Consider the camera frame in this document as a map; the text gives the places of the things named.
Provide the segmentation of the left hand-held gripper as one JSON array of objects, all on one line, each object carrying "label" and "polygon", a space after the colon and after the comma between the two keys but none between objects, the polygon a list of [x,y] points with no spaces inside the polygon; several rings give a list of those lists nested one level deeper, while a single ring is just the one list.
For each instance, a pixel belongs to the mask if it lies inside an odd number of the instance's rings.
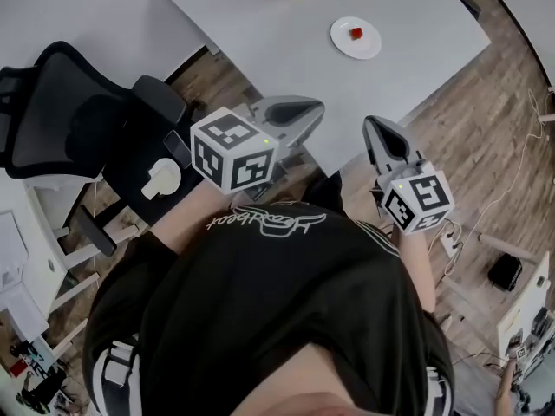
[{"label": "left hand-held gripper", "polygon": [[302,143],[323,114],[321,101],[292,95],[222,107],[191,127],[193,167],[224,194],[258,199],[285,175],[288,147]]}]

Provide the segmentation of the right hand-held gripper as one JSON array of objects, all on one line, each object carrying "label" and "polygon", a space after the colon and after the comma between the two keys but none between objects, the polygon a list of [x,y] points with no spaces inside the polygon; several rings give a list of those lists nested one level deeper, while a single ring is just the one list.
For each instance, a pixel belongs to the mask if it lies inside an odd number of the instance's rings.
[{"label": "right hand-held gripper", "polygon": [[410,132],[391,120],[367,116],[362,133],[378,173],[372,193],[380,217],[404,235],[438,226],[454,209],[444,172],[420,156]]}]

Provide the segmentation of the white round plate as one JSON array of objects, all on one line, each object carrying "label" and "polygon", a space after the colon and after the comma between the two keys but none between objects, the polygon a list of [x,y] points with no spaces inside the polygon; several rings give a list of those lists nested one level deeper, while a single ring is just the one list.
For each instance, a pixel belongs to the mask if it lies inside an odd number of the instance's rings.
[{"label": "white round plate", "polygon": [[[349,31],[354,27],[362,27],[362,39],[350,39]],[[382,48],[382,38],[378,30],[371,23],[355,16],[335,20],[330,26],[330,39],[340,52],[357,60],[369,60],[377,56]]]}]

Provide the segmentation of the person's right forearm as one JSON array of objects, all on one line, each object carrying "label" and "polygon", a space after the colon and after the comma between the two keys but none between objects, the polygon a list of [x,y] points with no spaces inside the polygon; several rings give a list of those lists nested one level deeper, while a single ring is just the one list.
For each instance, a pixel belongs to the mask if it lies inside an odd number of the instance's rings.
[{"label": "person's right forearm", "polygon": [[395,226],[391,238],[415,286],[421,307],[433,313],[436,307],[435,283],[425,234],[405,235]]}]

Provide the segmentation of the person's left forearm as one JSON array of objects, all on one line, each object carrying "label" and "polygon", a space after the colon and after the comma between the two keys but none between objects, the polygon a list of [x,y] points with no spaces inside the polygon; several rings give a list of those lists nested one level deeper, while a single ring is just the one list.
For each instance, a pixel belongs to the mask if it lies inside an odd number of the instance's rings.
[{"label": "person's left forearm", "polygon": [[233,195],[225,195],[207,181],[198,184],[150,232],[169,250],[181,254],[201,225],[230,207]]}]

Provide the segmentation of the light grey table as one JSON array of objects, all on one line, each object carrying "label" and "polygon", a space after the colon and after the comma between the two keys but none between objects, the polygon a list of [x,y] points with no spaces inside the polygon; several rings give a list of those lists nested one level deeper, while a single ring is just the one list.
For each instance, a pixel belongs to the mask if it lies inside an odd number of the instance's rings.
[{"label": "light grey table", "polygon": [[[326,173],[365,150],[368,115],[404,119],[489,45],[460,0],[171,0],[264,96],[302,95],[325,106],[305,148]],[[357,16],[382,39],[359,61],[330,38]]]}]

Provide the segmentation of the person's black trousers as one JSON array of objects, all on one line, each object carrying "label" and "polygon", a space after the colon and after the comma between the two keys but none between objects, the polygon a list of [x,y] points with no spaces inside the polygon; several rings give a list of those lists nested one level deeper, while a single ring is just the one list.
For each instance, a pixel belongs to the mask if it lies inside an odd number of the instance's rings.
[{"label": "person's black trousers", "polygon": [[343,208],[342,189],[343,181],[340,172],[330,176],[321,172],[307,185],[301,201],[347,216]]}]

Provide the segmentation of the white power strip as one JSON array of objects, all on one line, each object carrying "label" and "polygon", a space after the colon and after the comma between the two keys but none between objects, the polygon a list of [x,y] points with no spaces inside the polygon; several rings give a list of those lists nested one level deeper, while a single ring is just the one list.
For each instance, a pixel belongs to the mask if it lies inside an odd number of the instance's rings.
[{"label": "white power strip", "polygon": [[460,238],[462,227],[460,224],[451,220],[446,220],[445,226],[440,234],[440,242],[443,250],[449,258],[453,258],[461,246]]}]

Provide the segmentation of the black smartphone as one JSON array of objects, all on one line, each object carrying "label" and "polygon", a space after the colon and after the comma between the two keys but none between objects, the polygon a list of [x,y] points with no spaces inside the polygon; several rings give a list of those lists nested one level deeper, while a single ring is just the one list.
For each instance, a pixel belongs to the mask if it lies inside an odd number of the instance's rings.
[{"label": "black smartphone", "polygon": [[175,130],[168,133],[164,139],[164,145],[183,169],[187,169],[192,164],[190,148]]}]

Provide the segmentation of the white plastic holder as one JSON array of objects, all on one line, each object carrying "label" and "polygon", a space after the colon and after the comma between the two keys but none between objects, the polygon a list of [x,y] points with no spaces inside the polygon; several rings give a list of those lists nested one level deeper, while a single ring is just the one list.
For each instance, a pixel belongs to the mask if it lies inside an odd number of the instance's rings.
[{"label": "white plastic holder", "polygon": [[148,200],[152,200],[158,195],[171,195],[180,186],[180,166],[173,159],[159,159],[148,171],[148,175],[150,179],[141,189],[143,196]]}]

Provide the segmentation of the black bag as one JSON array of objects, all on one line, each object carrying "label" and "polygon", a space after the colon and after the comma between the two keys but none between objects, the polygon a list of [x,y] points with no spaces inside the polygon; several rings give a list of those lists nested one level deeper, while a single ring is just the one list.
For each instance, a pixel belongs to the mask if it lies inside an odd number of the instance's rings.
[{"label": "black bag", "polygon": [[487,278],[493,286],[505,291],[513,291],[522,272],[522,263],[519,258],[510,254],[503,254],[487,272]]}]

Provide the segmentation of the person's black shirt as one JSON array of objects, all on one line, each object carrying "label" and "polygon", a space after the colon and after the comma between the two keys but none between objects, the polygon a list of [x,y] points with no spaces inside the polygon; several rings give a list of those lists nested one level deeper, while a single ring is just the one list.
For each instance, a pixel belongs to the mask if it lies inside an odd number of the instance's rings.
[{"label": "person's black shirt", "polygon": [[134,239],[93,302],[82,372],[102,416],[230,416],[309,344],[361,409],[453,410],[447,342],[398,250],[303,203],[217,214],[179,255]]}]

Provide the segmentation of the white table beige legs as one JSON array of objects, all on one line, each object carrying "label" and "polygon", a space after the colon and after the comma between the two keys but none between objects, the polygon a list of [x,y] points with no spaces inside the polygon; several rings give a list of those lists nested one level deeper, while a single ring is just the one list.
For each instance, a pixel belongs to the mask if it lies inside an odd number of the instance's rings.
[{"label": "white table beige legs", "polygon": [[522,272],[515,288],[508,294],[506,311],[501,312],[496,322],[498,354],[500,359],[508,357],[509,341],[521,335],[525,341],[532,330],[534,317],[545,306],[551,281],[550,251],[534,254],[496,237],[480,233],[478,240],[500,252],[517,257],[522,264]]}]

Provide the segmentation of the black mesh office chair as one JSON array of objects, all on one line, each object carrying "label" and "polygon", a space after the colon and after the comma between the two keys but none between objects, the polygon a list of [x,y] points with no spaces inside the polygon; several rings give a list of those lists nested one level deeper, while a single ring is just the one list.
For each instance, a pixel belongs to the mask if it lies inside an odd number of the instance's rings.
[{"label": "black mesh office chair", "polygon": [[[200,109],[149,75],[120,87],[73,46],[54,42],[31,67],[0,69],[0,167],[13,179],[102,177],[118,200],[98,215],[80,207],[76,220],[98,250],[112,255],[116,243],[106,226],[122,209],[155,224],[199,184],[192,164],[183,169],[164,139],[175,130],[189,147]],[[148,200],[141,189],[163,158],[180,166],[180,186]]]}]

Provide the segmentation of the person's neck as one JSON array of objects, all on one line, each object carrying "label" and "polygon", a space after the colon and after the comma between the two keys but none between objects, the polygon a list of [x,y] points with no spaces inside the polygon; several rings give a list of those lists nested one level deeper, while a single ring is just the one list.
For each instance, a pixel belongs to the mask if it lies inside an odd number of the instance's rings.
[{"label": "person's neck", "polygon": [[387,416],[356,406],[330,352],[309,344],[256,386],[230,416]]}]

